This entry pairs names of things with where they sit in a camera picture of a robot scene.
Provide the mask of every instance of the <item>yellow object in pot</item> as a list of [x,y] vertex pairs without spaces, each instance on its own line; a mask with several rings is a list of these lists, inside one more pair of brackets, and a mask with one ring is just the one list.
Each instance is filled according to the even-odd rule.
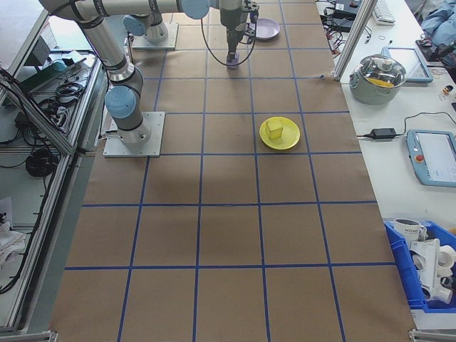
[[394,87],[394,84],[389,83],[387,81],[378,80],[377,78],[367,77],[367,80],[369,82],[371,82],[372,84],[375,84],[375,85],[380,86],[380,87],[384,87],[384,88],[392,88],[392,87]]

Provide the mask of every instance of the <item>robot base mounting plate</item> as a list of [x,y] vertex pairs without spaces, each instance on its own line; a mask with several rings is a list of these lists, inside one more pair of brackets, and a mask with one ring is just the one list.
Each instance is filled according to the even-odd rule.
[[[148,141],[137,145],[126,145],[118,135],[110,135],[106,140],[103,156],[105,157],[159,157],[162,147],[165,112],[143,112],[144,120],[149,121],[152,133]],[[110,130],[117,130],[113,121]]]
[[164,41],[158,43],[150,43],[144,36],[136,36],[133,41],[133,50],[175,50],[177,42],[177,23],[165,23],[168,29],[168,37]]

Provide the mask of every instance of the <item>screen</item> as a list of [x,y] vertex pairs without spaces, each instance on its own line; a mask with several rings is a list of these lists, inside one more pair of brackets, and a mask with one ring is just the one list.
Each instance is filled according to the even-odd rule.
[[427,78],[425,71],[415,49],[413,48],[389,48],[391,58],[399,62],[407,72],[407,78]]
[[446,134],[417,133],[425,157],[429,178],[456,182],[456,152]]

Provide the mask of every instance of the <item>black box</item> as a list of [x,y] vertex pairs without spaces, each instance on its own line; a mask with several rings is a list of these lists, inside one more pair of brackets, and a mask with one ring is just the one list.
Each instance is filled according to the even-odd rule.
[[[357,4],[357,7],[350,6],[351,4]],[[359,6],[361,5],[361,0],[336,0],[336,7],[334,9],[334,18],[351,18],[354,19],[356,14],[358,14]]]

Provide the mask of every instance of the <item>white mug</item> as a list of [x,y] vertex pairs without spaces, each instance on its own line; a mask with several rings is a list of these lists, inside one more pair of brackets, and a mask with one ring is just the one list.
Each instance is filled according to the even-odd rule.
[[426,240],[426,227],[418,221],[401,218],[394,219],[394,229],[405,238],[409,249],[413,241]]

